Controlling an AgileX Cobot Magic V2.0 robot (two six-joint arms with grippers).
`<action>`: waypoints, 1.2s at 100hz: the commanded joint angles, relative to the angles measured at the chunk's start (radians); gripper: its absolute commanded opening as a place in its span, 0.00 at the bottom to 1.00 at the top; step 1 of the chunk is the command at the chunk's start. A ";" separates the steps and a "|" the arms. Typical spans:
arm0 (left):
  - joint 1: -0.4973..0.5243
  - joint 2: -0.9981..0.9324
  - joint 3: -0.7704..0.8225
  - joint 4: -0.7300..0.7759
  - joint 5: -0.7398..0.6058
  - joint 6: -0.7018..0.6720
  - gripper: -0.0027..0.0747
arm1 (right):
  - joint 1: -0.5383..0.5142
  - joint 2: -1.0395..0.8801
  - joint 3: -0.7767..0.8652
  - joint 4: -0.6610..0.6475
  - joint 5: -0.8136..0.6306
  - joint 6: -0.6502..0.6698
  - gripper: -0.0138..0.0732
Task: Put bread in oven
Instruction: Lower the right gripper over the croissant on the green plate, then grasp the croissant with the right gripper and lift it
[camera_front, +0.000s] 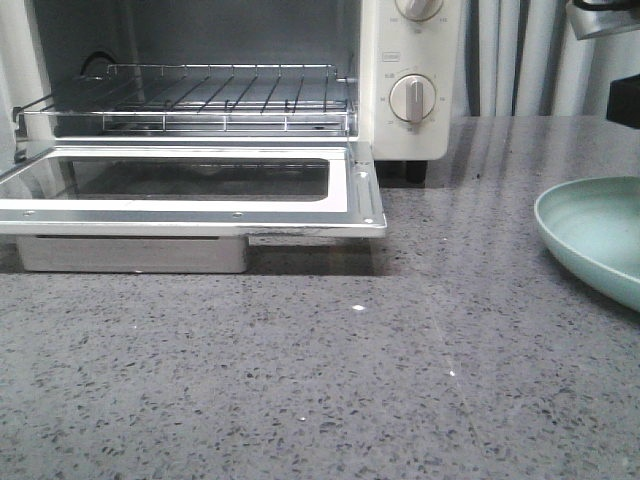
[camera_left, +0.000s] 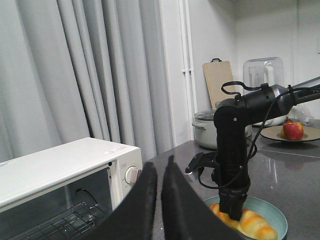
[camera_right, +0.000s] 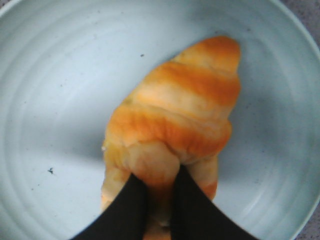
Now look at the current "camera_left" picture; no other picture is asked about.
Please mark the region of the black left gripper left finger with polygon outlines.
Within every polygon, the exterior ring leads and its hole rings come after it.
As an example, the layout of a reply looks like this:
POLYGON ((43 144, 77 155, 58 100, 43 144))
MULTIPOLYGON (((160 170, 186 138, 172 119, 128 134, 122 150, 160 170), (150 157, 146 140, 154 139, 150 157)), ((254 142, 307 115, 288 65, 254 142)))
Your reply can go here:
POLYGON ((147 162, 120 205, 90 234, 91 240, 150 240, 156 208, 158 175, 147 162))

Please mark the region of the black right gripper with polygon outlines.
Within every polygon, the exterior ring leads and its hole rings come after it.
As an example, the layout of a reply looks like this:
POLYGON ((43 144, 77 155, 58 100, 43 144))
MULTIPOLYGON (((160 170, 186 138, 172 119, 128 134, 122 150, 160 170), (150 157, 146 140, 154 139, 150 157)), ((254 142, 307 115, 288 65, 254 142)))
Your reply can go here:
POLYGON ((232 220, 239 221, 243 214, 243 204, 247 199, 250 185, 241 188, 222 188, 219 194, 219 211, 228 214, 232 220))

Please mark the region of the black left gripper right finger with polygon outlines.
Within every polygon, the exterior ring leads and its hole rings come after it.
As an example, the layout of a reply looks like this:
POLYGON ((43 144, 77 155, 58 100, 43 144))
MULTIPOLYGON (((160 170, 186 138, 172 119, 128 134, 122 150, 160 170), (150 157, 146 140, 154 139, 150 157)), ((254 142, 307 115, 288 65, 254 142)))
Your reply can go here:
POLYGON ((168 158, 161 191, 166 240, 240 240, 199 198, 185 179, 174 156, 168 158))

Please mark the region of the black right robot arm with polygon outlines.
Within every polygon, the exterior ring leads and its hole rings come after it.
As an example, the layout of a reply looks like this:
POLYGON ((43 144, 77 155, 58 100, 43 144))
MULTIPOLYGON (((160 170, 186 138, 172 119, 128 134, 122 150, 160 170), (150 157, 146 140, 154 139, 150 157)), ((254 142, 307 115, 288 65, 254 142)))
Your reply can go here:
POLYGON ((221 212, 236 221, 242 216, 251 184, 248 161, 252 150, 247 149, 245 128, 287 115, 293 106, 319 97, 320 79, 316 77, 288 87, 263 83, 251 93, 235 93, 219 104, 213 116, 217 134, 213 180, 218 185, 221 212))

